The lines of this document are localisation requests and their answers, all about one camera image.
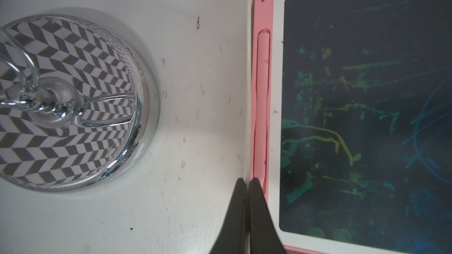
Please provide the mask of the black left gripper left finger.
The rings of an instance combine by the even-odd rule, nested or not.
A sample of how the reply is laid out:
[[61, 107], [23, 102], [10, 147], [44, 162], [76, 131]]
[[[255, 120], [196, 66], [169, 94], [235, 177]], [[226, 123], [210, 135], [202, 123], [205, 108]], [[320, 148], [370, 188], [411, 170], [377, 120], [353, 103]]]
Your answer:
[[233, 190], [227, 213], [210, 253], [244, 254], [247, 235], [247, 186], [239, 178]]

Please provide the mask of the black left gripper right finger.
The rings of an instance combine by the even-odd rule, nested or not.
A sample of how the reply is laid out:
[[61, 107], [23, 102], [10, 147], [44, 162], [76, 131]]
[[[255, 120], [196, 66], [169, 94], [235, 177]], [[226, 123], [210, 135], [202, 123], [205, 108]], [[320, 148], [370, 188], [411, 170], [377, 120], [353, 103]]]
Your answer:
[[286, 254], [271, 219], [258, 178], [250, 182], [250, 253]]

